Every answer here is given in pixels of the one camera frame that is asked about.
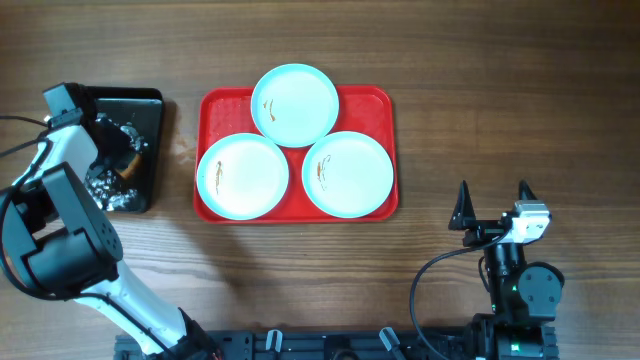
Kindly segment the green and orange sponge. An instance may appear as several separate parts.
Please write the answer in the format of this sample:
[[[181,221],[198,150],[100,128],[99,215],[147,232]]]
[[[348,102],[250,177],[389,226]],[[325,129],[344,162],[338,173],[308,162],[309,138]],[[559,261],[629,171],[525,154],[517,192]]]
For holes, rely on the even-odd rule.
[[[126,153],[113,166],[114,171],[124,180],[128,180],[136,173],[142,163],[142,156],[137,152]]]

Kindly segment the light blue plate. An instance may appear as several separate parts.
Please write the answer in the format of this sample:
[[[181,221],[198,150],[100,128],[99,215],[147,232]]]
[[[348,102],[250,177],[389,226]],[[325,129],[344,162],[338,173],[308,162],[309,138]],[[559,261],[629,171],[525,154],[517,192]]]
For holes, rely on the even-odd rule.
[[[332,133],[307,152],[303,188],[322,212],[353,219],[376,211],[394,185],[394,167],[382,145],[354,131]]]
[[[210,146],[196,170],[196,189],[206,207],[229,220],[259,218],[283,199],[289,165],[270,139],[253,134],[226,136]]]
[[[336,86],[317,68],[284,64],[263,75],[253,89],[255,127],[279,146],[303,148],[334,128],[340,110]]]

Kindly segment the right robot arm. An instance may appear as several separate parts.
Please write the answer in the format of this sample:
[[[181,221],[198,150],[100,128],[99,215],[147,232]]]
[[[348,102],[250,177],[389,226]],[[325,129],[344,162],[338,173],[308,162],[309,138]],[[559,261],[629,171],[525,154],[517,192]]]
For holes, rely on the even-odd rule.
[[[548,324],[565,284],[563,274],[544,262],[527,262],[524,248],[543,238],[552,216],[526,181],[519,199],[498,220],[476,218],[463,182],[448,228],[463,230],[467,250],[482,249],[493,310],[476,314],[464,330],[470,359],[552,360],[559,357],[555,329]]]

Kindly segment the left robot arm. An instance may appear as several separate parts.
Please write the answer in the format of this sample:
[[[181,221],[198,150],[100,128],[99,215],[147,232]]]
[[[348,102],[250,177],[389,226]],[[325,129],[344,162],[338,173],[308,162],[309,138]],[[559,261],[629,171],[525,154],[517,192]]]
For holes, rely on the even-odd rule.
[[[49,116],[32,141],[36,156],[1,192],[5,277],[32,298],[75,301],[98,311],[132,337],[146,358],[222,358],[221,347],[195,320],[131,271],[116,230],[84,185],[87,175],[131,174],[137,166],[129,134],[100,103],[140,102],[142,123],[160,127],[160,91],[60,83],[43,96]]]

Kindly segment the black water tray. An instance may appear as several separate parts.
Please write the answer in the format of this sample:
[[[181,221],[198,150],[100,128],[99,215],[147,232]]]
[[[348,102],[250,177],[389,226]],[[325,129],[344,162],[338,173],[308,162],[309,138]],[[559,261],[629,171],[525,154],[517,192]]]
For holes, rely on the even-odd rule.
[[[132,178],[124,180],[114,171],[101,175],[87,173],[84,183],[104,211],[143,213],[152,202],[164,101],[152,88],[87,87],[99,112],[107,116],[131,138],[132,148],[142,163]]]

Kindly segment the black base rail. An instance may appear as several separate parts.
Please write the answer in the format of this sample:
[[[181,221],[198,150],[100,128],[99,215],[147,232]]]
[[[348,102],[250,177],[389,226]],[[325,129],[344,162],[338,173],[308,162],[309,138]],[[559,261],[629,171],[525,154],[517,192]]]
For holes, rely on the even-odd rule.
[[[491,338],[472,341],[461,327],[430,328],[424,331],[428,344],[415,332],[398,332],[400,352],[383,344],[377,332],[303,333],[289,332],[279,346],[267,343],[266,333],[211,331],[209,336],[221,349],[224,360],[428,360],[428,359],[509,359],[559,360],[553,327],[518,330],[512,335],[496,333]]]

